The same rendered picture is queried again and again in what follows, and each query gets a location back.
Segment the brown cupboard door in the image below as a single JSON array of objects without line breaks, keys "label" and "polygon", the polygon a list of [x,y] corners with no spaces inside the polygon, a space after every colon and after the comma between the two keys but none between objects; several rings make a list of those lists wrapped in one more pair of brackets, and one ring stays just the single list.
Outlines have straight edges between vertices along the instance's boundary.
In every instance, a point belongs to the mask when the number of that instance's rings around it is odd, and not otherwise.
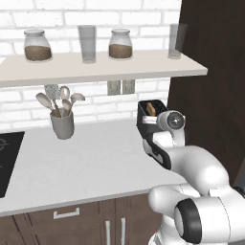
[{"label": "brown cupboard door", "polygon": [[161,226],[162,216],[148,204],[148,194],[117,198],[115,245],[121,245],[121,218],[126,219],[125,245],[148,245],[149,239]]},{"label": "brown cupboard door", "polygon": [[116,204],[114,199],[104,200],[101,202],[101,214],[102,214],[102,225],[104,232],[104,245],[106,245],[106,234],[105,234],[105,221],[110,221],[111,231],[111,245],[115,245],[115,218],[116,218]]}]

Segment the grey utensil pot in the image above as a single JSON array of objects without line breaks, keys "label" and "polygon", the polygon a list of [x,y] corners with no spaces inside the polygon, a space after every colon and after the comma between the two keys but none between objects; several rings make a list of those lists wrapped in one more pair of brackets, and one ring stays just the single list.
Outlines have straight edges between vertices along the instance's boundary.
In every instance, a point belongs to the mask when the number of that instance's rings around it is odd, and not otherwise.
[{"label": "grey utensil pot", "polygon": [[64,115],[65,109],[59,109],[61,118],[57,118],[53,112],[50,113],[53,130],[60,140],[70,139],[74,135],[74,115],[70,113],[68,116]]}]

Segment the grey wall socket plate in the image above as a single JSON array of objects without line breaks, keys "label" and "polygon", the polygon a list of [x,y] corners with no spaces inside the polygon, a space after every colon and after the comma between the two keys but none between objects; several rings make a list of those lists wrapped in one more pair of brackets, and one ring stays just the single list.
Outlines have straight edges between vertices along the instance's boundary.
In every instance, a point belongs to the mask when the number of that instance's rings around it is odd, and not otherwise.
[{"label": "grey wall socket plate", "polygon": [[122,82],[122,93],[124,95],[134,94],[135,93],[135,80],[124,80]]},{"label": "grey wall socket plate", "polygon": [[119,80],[109,80],[107,82],[107,95],[116,96],[121,93],[121,82]]}]

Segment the black hob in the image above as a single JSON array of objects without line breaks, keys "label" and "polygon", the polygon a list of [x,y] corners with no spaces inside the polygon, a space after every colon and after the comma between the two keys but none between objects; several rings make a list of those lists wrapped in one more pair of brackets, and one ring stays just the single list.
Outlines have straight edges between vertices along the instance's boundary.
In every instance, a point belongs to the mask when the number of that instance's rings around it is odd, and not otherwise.
[{"label": "black hob", "polygon": [[25,132],[0,134],[0,198],[4,198]]}]

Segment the wooden spoon with hole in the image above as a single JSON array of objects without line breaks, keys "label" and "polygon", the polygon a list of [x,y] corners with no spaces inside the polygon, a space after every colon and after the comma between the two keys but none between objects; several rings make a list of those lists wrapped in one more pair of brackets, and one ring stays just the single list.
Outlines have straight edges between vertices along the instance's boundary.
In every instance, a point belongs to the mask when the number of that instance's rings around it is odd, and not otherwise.
[{"label": "wooden spoon with hole", "polygon": [[59,94],[62,100],[68,100],[70,98],[70,89],[67,86],[61,86]]}]

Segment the glass jar with brown filling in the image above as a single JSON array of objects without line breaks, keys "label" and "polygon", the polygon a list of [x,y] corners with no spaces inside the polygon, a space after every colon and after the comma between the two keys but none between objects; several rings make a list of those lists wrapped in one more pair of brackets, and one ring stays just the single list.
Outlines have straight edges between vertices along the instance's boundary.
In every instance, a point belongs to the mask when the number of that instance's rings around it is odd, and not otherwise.
[{"label": "glass jar with brown filling", "polygon": [[42,62],[48,61],[53,57],[51,46],[43,30],[26,30],[24,35],[24,52],[28,61]]},{"label": "glass jar with brown filling", "polygon": [[128,29],[113,29],[109,42],[109,56],[115,59],[128,59],[132,57],[133,49]]}]

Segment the tall dark brown cabinet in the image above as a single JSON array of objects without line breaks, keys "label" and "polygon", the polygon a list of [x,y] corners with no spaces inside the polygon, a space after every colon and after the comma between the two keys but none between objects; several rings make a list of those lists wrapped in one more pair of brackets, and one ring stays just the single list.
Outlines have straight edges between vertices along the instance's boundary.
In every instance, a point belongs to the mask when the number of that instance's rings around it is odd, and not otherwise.
[{"label": "tall dark brown cabinet", "polygon": [[245,0],[183,0],[183,53],[208,68],[173,78],[167,107],[186,116],[187,143],[207,149],[245,189]]}]

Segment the toasted bread slice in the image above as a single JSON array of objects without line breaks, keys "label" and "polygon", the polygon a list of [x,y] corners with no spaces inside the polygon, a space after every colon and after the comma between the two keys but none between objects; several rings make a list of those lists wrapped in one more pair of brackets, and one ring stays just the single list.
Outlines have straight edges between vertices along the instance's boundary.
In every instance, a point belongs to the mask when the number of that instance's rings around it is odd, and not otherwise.
[{"label": "toasted bread slice", "polygon": [[155,117],[156,116],[156,110],[151,102],[149,102],[146,106],[146,110],[149,113],[150,116]]}]

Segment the slotted grey spatula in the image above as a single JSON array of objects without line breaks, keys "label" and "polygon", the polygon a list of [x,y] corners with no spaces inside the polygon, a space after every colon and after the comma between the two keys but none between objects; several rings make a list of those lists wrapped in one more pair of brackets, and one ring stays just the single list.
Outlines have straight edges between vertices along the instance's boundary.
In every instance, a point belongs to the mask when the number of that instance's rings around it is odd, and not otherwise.
[{"label": "slotted grey spatula", "polygon": [[54,84],[47,84],[44,86],[44,89],[45,89],[45,93],[47,95],[47,97],[53,102],[54,104],[54,107],[55,107],[55,112],[54,114],[60,118],[61,115],[60,115],[60,112],[59,112],[59,109],[57,107],[57,104],[56,104],[56,86]]}]

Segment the pale wall shelf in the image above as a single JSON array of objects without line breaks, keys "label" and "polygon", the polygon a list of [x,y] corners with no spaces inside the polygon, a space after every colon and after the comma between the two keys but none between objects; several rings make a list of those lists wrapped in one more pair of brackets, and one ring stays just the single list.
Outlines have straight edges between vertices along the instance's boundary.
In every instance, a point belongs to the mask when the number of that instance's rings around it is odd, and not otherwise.
[{"label": "pale wall shelf", "polygon": [[47,62],[28,62],[9,56],[0,64],[0,88],[80,82],[205,76],[208,69],[188,56],[170,59],[166,50],[135,51],[128,60],[97,53],[96,62],[85,64],[79,53],[54,54]]}]

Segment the black toaster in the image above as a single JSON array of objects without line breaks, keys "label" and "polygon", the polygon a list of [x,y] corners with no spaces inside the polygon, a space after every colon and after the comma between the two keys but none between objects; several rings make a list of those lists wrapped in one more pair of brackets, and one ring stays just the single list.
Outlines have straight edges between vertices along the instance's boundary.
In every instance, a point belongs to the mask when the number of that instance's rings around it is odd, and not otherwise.
[{"label": "black toaster", "polygon": [[151,102],[156,110],[156,118],[162,112],[167,111],[166,106],[163,104],[161,100],[140,100],[138,102],[138,113],[137,113],[137,128],[142,137],[144,137],[147,133],[160,132],[161,129],[157,124],[144,124],[143,116],[150,116],[146,110],[147,104]]}]

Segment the brown drawer front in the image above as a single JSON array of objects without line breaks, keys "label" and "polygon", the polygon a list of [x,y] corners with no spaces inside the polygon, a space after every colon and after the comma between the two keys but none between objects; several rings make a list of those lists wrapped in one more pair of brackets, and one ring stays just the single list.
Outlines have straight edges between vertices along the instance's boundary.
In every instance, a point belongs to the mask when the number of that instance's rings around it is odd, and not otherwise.
[{"label": "brown drawer front", "polygon": [[[79,208],[78,216],[54,220],[55,211],[73,212],[75,208]],[[98,202],[14,216],[27,245],[103,245],[100,218]]]}]

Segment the tall clear drinking glass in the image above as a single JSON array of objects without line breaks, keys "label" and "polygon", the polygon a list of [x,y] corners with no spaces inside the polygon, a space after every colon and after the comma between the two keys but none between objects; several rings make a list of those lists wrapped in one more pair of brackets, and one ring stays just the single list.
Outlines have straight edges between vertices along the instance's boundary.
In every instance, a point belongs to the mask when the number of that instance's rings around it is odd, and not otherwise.
[{"label": "tall clear drinking glass", "polygon": [[82,62],[86,64],[95,63],[97,28],[92,25],[79,25],[78,37]]},{"label": "tall clear drinking glass", "polygon": [[171,24],[169,28],[168,58],[179,59],[183,50],[187,24]]}]

